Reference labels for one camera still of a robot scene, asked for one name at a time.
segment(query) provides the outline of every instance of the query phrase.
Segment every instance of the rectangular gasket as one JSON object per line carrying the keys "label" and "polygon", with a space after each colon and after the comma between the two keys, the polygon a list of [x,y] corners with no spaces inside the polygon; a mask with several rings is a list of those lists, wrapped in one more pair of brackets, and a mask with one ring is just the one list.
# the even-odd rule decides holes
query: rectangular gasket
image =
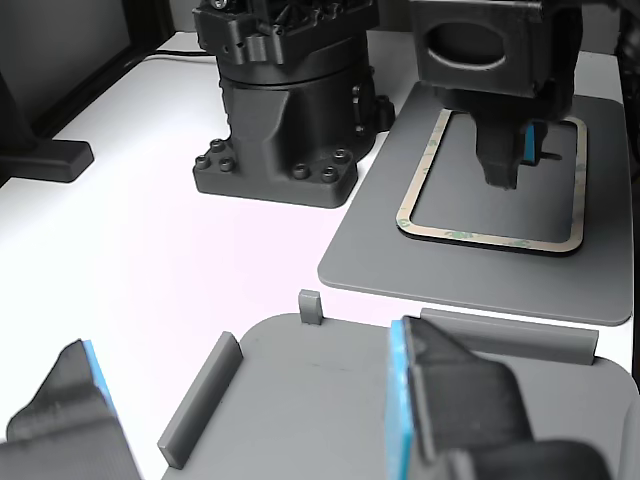
{"label": "rectangular gasket", "polygon": [[446,228],[417,225],[411,221],[420,193],[427,183],[429,171],[436,159],[438,147],[444,138],[452,110],[442,109],[433,128],[429,142],[422,154],[409,189],[396,215],[398,228],[411,237],[421,240],[448,241],[454,243],[477,244],[508,249],[525,249],[549,253],[569,253],[582,244],[584,233],[584,206],[587,185],[587,126],[576,117],[566,117],[563,122],[572,123],[577,131],[576,170],[574,176],[573,212],[569,238],[560,243],[530,240],[524,238],[503,237],[477,232],[452,231]]}

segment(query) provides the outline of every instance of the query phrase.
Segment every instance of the bolt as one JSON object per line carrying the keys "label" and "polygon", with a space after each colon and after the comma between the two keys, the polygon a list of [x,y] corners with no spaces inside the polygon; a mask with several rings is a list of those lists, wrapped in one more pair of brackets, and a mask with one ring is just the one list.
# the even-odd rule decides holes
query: bolt
{"label": "bolt", "polygon": [[227,148],[227,146],[224,143],[224,140],[221,140],[219,138],[216,138],[215,140],[211,140],[211,143],[209,144],[209,146],[211,147],[211,151],[213,153],[220,153],[225,148]]}
{"label": "bolt", "polygon": [[211,162],[204,155],[201,155],[198,158],[196,158],[196,169],[197,170],[204,170],[205,168],[209,168],[210,165],[211,165]]}
{"label": "bolt", "polygon": [[338,180],[338,169],[336,167],[325,167],[322,170],[322,181],[324,183],[333,183]]}
{"label": "bolt", "polygon": [[338,164],[347,163],[351,160],[351,152],[344,148],[338,148],[335,152],[333,152],[333,159]]}
{"label": "bolt", "polygon": [[307,167],[304,163],[298,163],[295,167],[293,167],[293,178],[296,180],[304,180],[311,175],[309,171],[309,167]]}
{"label": "bolt", "polygon": [[220,159],[218,165],[220,166],[220,171],[230,172],[235,168],[236,161],[231,157],[224,157]]}

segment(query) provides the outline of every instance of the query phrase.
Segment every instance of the black cable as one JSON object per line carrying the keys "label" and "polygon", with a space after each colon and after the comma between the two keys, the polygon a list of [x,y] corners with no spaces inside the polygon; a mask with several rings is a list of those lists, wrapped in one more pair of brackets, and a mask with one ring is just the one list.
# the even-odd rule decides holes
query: black cable
{"label": "black cable", "polygon": [[147,57],[155,56],[155,55],[169,55],[172,57],[213,57],[208,52],[197,51],[197,52],[183,52],[180,50],[156,50],[151,54],[147,55]]}
{"label": "black cable", "polygon": [[203,52],[201,50],[195,51],[195,52],[185,52],[182,50],[154,50],[151,53],[147,53],[144,55],[140,55],[139,57],[136,57],[130,61],[128,61],[127,63],[125,63],[124,65],[124,69],[128,70],[140,63],[142,63],[143,61],[145,61],[147,58],[150,57],[156,57],[156,56],[167,56],[167,57],[213,57],[214,55],[208,53],[208,52]]}

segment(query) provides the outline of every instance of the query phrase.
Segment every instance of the black machine housing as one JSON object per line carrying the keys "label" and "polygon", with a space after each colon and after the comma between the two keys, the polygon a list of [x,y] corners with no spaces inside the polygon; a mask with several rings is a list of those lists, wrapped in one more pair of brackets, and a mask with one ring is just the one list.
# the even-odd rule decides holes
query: black machine housing
{"label": "black machine housing", "polygon": [[356,163],[395,120],[377,96],[366,30],[373,0],[204,0],[202,49],[217,56],[231,136],[196,159],[203,193],[337,207]]}

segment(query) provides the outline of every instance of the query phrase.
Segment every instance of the white table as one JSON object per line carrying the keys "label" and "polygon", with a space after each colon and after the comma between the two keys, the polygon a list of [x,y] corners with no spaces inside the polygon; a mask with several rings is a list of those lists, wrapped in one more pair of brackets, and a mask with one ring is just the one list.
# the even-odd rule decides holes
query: white table
{"label": "white table", "polygon": [[[377,89],[399,108],[417,79],[413,40],[373,32],[370,46]],[[195,35],[165,48],[195,49]],[[376,325],[429,306],[319,282],[316,267],[348,204],[324,210],[196,191],[194,158],[228,134],[212,63],[144,62],[59,136],[95,152],[76,182],[12,179],[0,188],[0,424],[31,399],[65,345],[91,339],[147,480],[164,472],[156,442],[223,330],[241,338],[297,311],[302,288],[321,292],[326,316]],[[616,60],[583,54],[577,93],[621,101]],[[360,162],[361,178],[384,138]],[[633,321],[600,332],[596,353],[630,370]]]}

